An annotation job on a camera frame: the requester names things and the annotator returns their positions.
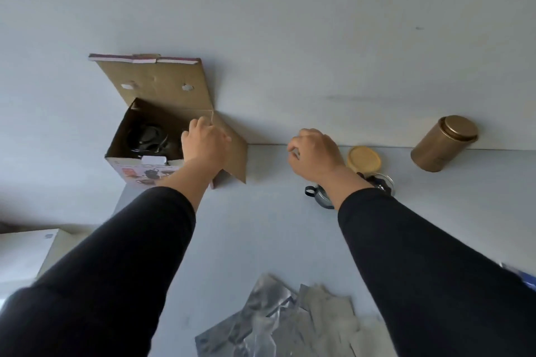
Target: person's left hand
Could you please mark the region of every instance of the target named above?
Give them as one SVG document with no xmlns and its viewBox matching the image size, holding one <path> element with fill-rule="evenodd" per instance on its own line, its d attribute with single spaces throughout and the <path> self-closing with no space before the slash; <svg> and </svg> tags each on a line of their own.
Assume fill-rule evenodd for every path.
<svg viewBox="0 0 536 357">
<path fill-rule="evenodd" d="M 182 132 L 181 142 L 185 163 L 199 161 L 215 173 L 225 166 L 231 149 L 231 138 L 205 116 L 190 122 L 189 131 Z"/>
</svg>

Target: brown metal tin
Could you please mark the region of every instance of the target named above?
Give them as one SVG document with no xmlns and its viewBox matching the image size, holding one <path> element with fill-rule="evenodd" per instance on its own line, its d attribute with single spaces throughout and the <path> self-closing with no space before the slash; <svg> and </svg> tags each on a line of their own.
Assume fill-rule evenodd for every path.
<svg viewBox="0 0 536 357">
<path fill-rule="evenodd" d="M 419 168 L 441 171 L 460 151 L 478 139 L 478 128 L 462 116 L 441 117 L 411 151 L 411 159 Z"/>
</svg>

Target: open box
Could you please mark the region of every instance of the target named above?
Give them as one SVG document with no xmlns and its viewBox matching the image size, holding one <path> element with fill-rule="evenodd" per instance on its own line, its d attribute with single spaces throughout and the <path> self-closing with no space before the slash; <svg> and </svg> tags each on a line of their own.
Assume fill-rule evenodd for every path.
<svg viewBox="0 0 536 357">
<path fill-rule="evenodd" d="M 201 59 L 162 57 L 158 54 L 109 56 L 91 54 L 129 106 L 104 156 L 126 182 L 155 185 L 184 164 L 181 134 L 190 120 L 208 117 L 231 137 L 231 154 L 224 171 L 245 183 L 248 146 L 212 106 Z M 166 156 L 143 156 L 126 143 L 137 124 L 157 124 L 167 134 Z"/>
</svg>

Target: person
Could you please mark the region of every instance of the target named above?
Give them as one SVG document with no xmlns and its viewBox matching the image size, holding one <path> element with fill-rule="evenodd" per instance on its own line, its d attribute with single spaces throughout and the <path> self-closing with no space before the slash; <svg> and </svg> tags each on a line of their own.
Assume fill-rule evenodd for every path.
<svg viewBox="0 0 536 357">
<path fill-rule="evenodd" d="M 6 301 L 1 356 L 149 353 L 196 210 L 226 162 L 229 138 L 201 117 L 191 121 L 182 146 L 182 168 Z M 400 357 L 536 353 L 536 294 L 517 276 L 372 188 L 320 131 L 301 130 L 288 150 L 292 170 L 322 185 L 338 210 Z"/>
</svg>

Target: black sleeve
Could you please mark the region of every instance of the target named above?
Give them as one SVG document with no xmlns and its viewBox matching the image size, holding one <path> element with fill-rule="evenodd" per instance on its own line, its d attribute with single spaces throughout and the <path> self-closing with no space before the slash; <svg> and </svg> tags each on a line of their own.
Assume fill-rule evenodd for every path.
<svg viewBox="0 0 536 357">
<path fill-rule="evenodd" d="M 145 191 L 6 301 L 0 355 L 147 355 L 194 226 L 182 194 Z"/>
<path fill-rule="evenodd" d="M 379 189 L 339 225 L 400 357 L 536 355 L 536 293 L 513 273 Z"/>
</svg>

